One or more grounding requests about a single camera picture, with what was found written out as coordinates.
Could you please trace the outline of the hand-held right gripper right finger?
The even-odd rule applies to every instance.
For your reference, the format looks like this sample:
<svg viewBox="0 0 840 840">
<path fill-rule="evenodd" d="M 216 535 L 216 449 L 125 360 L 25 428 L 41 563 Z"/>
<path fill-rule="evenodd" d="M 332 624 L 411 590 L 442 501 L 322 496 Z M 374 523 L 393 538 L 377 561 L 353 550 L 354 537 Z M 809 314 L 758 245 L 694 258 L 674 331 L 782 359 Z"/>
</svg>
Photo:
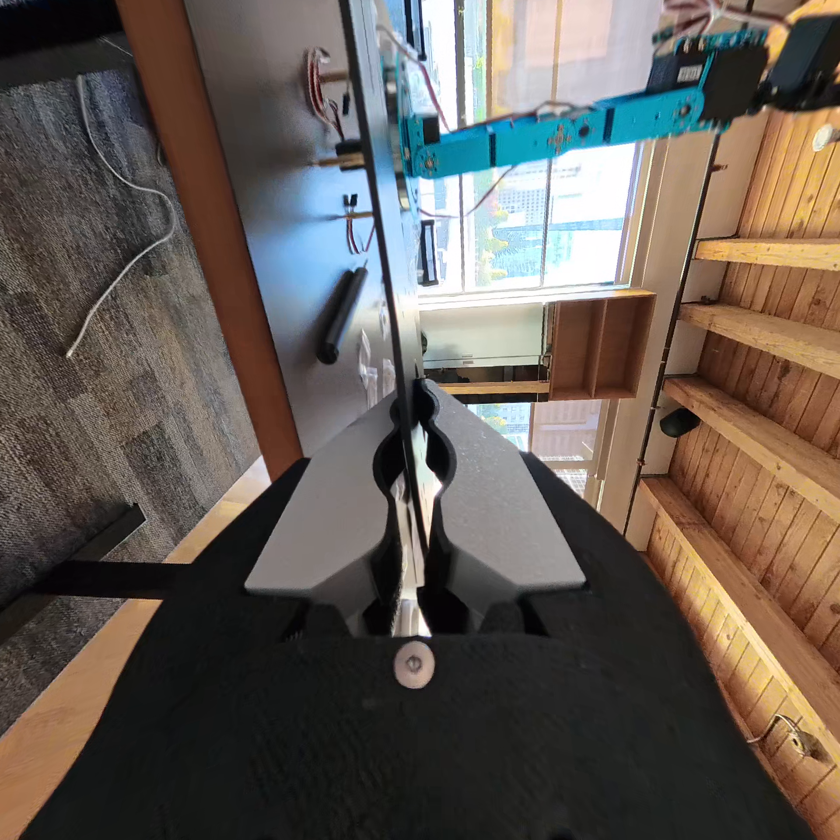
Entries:
<svg viewBox="0 0 840 840">
<path fill-rule="evenodd" d="M 440 485 L 417 596 L 431 633 L 468 633 L 497 604 L 582 591 L 585 573 L 523 453 L 433 381 L 416 381 L 416 407 Z"/>
</svg>

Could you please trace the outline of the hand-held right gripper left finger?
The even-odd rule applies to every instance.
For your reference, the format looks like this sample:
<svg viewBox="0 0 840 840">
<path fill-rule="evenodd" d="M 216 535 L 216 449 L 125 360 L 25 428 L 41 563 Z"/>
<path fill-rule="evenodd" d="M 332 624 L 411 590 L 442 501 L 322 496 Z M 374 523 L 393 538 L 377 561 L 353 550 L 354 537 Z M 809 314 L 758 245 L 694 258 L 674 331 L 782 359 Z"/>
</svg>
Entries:
<svg viewBox="0 0 840 840">
<path fill-rule="evenodd" d="M 405 473 L 391 394 L 311 457 L 247 593 L 332 606 L 360 632 L 391 635 L 403 588 Z"/>
</svg>

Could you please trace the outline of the black metal base plate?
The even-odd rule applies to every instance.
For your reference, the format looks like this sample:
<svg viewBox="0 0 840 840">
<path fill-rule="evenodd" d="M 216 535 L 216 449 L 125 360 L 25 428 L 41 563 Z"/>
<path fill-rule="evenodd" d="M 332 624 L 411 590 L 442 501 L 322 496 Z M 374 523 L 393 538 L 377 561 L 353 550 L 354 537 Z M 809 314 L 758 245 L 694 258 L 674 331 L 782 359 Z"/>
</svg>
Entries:
<svg viewBox="0 0 840 840">
<path fill-rule="evenodd" d="M 377 599 L 363 612 L 367 629 L 395 631 L 406 573 L 424 568 L 439 483 L 427 466 L 427 436 L 417 413 L 423 377 L 423 354 L 413 267 L 417 256 L 415 222 L 407 208 L 406 184 L 396 126 L 396 65 L 390 48 L 381 50 L 377 25 L 384 14 L 374 2 L 339 3 L 350 81 L 360 125 L 364 172 L 371 195 L 382 285 L 388 310 L 389 358 L 395 368 L 395 391 L 385 423 L 384 458 L 374 462 L 374 476 L 384 479 L 388 505 L 385 535 L 392 544 L 374 556 Z"/>
</svg>

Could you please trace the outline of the blue toy robot arm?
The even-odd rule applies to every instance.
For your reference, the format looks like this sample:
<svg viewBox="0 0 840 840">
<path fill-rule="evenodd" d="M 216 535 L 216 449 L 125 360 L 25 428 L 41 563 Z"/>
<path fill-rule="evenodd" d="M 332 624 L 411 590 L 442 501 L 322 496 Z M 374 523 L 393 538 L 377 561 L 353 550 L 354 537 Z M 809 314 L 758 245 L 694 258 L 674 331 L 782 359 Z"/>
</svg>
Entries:
<svg viewBox="0 0 840 840">
<path fill-rule="evenodd" d="M 519 165 L 550 161 L 574 151 L 680 137 L 721 134 L 732 122 L 763 109 L 813 112 L 838 106 L 838 15 L 802 15 L 786 30 L 777 57 L 770 55 L 768 16 L 758 26 L 718 34 L 689 35 L 666 28 L 654 45 L 674 45 L 656 54 L 645 89 L 577 106 L 545 101 L 465 128 L 449 129 L 436 90 L 418 54 L 385 25 L 360 30 L 367 46 L 350 42 L 348 81 L 361 136 L 340 136 L 336 155 L 319 165 L 364 170 L 371 190 L 374 231 L 385 233 L 385 214 L 409 214 L 421 227 L 417 193 L 421 180 L 488 172 L 503 177 Z"/>
</svg>

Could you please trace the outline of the black metal desk leg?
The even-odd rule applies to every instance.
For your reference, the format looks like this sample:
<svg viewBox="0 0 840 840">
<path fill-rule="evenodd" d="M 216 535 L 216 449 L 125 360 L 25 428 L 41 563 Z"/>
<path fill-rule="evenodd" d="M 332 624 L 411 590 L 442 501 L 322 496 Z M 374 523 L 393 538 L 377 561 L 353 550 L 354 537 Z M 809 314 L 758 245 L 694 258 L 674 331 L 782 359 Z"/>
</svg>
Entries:
<svg viewBox="0 0 840 840">
<path fill-rule="evenodd" d="M 159 601 L 171 594 L 188 575 L 187 565 L 107 559 L 145 522 L 140 505 L 132 504 L 67 560 L 56 564 L 8 603 L 1 611 L 1 643 L 60 596 Z"/>
</svg>

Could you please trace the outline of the black cylindrical tool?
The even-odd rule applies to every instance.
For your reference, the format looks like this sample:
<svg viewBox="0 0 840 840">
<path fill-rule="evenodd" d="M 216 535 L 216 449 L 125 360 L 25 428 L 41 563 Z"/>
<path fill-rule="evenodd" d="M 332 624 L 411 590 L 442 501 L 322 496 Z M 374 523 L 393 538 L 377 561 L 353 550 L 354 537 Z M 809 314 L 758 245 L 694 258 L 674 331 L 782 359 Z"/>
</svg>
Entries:
<svg viewBox="0 0 840 840">
<path fill-rule="evenodd" d="M 331 292 L 317 330 L 316 359 L 320 364 L 337 363 L 367 277 L 366 263 L 347 269 Z"/>
</svg>

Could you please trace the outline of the large window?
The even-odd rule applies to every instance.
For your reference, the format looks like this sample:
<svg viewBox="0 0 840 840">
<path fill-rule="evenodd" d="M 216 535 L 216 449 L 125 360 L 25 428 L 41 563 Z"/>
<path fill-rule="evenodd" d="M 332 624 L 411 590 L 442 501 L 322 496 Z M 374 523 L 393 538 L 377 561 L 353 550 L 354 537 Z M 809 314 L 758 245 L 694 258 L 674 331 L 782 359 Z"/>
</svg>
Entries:
<svg viewBox="0 0 840 840">
<path fill-rule="evenodd" d="M 661 2 L 420 2 L 423 42 L 443 111 L 465 127 L 544 102 L 576 106 L 640 91 Z M 432 296 L 612 285 L 637 180 L 637 144 L 573 151 L 423 182 L 435 223 Z"/>
</svg>

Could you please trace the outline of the metal ceiling fixture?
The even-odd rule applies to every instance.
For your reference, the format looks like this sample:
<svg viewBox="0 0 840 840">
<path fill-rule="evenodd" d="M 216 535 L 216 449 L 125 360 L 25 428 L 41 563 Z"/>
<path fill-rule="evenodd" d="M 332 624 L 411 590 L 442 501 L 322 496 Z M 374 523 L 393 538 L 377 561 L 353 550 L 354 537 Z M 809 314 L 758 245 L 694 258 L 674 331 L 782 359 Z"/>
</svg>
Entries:
<svg viewBox="0 0 840 840">
<path fill-rule="evenodd" d="M 826 761 L 826 753 L 818 739 L 811 733 L 805 731 L 800 724 L 795 722 L 791 717 L 778 711 L 773 714 L 772 718 L 769 719 L 767 725 L 758 736 L 747 738 L 747 744 L 759 747 L 770 739 L 778 727 L 782 727 L 784 730 L 784 737 L 790 742 L 794 751 L 798 755 L 805 759 L 820 762 Z"/>
</svg>

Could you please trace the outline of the wooden wall cabinet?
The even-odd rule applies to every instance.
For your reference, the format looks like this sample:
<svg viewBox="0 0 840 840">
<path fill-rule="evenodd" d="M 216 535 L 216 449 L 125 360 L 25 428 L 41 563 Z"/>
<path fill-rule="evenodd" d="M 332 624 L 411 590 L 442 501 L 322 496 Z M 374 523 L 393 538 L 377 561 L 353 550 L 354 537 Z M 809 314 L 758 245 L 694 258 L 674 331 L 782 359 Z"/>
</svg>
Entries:
<svg viewBox="0 0 840 840">
<path fill-rule="evenodd" d="M 606 291 L 553 304 L 548 399 L 625 400 L 637 396 L 657 295 Z"/>
</svg>

